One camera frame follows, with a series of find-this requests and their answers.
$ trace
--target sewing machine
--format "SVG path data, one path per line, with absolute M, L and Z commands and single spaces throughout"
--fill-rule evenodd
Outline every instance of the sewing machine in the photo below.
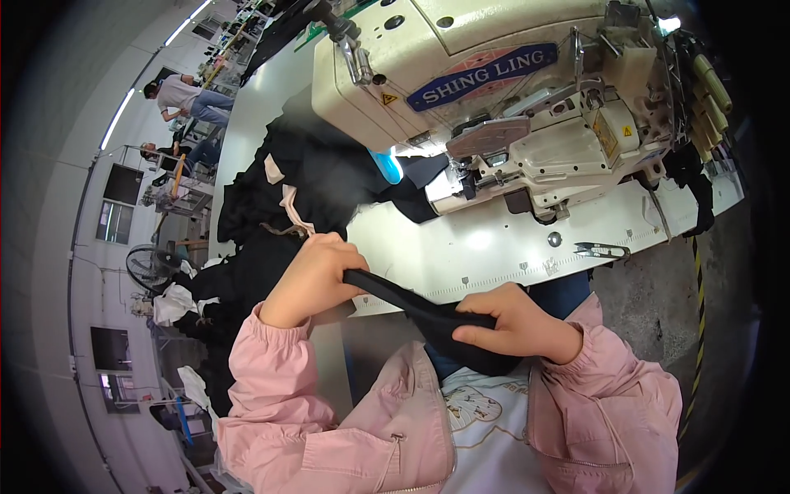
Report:
M 382 0 L 352 20 L 328 8 L 305 9 L 329 33 L 313 109 L 378 153 L 447 153 L 426 187 L 439 214 L 505 195 L 511 213 L 562 220 L 628 177 L 656 186 L 671 149 L 691 142 L 705 160 L 726 130 L 732 103 L 696 40 L 665 43 L 644 2 Z

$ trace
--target factory floor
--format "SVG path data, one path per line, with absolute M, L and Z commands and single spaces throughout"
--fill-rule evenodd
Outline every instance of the factory floor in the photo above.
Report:
M 749 206 L 739 203 L 698 237 L 705 292 L 705 351 L 694 411 L 681 448 L 679 472 L 710 452 L 732 419 L 750 335 Z M 675 238 L 612 268 L 595 268 L 590 288 L 604 324 L 637 357 L 660 362 L 680 382 L 683 414 L 690 402 L 698 353 L 698 290 L 690 239 Z M 403 313 L 342 323 L 354 401 L 370 389 L 386 359 L 406 341 L 422 340 Z

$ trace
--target fluorescent light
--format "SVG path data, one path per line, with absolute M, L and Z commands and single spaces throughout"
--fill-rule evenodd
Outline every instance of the fluorescent light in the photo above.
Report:
M 658 27 L 661 29 L 662 33 L 666 36 L 670 32 L 675 31 L 680 27 L 680 19 L 677 16 L 670 17 L 668 19 L 659 19 Z
M 179 28 L 173 31 L 173 34 L 171 34 L 170 37 L 167 38 L 167 41 L 164 42 L 164 46 L 169 46 L 170 43 L 173 42 L 175 37 L 179 35 L 182 29 L 184 29 L 190 23 L 190 21 L 193 20 L 201 12 L 201 10 L 205 9 L 209 3 L 211 3 L 211 0 L 205 0 L 205 2 L 203 2 L 203 5 L 199 6 L 194 12 L 192 12 L 192 15 L 190 15 L 183 23 L 181 23 Z
M 133 94 L 134 94 L 134 88 L 129 90 L 129 92 L 126 94 L 126 98 L 123 99 L 123 103 L 121 103 L 121 107 L 115 113 L 115 117 L 112 119 L 110 128 L 107 129 L 107 133 L 104 135 L 104 140 L 101 142 L 102 151 L 104 151 L 107 148 L 107 143 L 110 141 L 110 136 L 112 135 L 112 131 L 115 130 L 115 124 L 118 123 L 118 119 L 121 118 L 123 109 L 126 108 L 126 104 L 129 103 L 129 100 L 132 98 Z

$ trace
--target blue plastic part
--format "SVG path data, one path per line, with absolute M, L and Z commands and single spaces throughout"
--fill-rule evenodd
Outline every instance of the blue plastic part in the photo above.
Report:
M 403 179 L 403 168 L 401 168 L 401 164 L 398 163 L 397 157 L 392 156 L 391 154 L 382 154 L 376 153 L 375 151 L 367 150 L 371 156 L 373 157 L 373 161 L 376 162 L 376 166 L 378 166 L 378 170 L 384 176 L 384 179 L 395 185 L 396 183 L 400 183 Z

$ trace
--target pile of clothing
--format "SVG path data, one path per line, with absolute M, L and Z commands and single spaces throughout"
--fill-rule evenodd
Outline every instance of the pile of clothing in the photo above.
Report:
M 397 185 L 388 183 L 364 146 L 313 113 L 310 88 L 291 98 L 283 110 L 266 126 L 268 134 L 247 171 L 225 187 L 217 239 L 233 240 L 235 255 L 212 262 L 194 277 L 175 274 L 168 289 L 194 302 L 186 300 L 195 308 L 171 319 L 171 325 L 206 346 L 208 357 L 196 372 L 219 417 L 231 408 L 228 388 L 234 379 L 228 357 L 236 334 L 309 235 L 338 232 L 345 239 L 357 206 L 372 202 L 392 201 L 416 223 L 437 216 L 424 190 L 408 176 Z M 424 175 L 433 162 L 404 163 Z M 435 176 L 442 164 L 432 166 Z M 427 181 L 418 179 L 424 187 Z M 347 317 L 354 310 L 348 302 L 336 307 L 333 317 Z

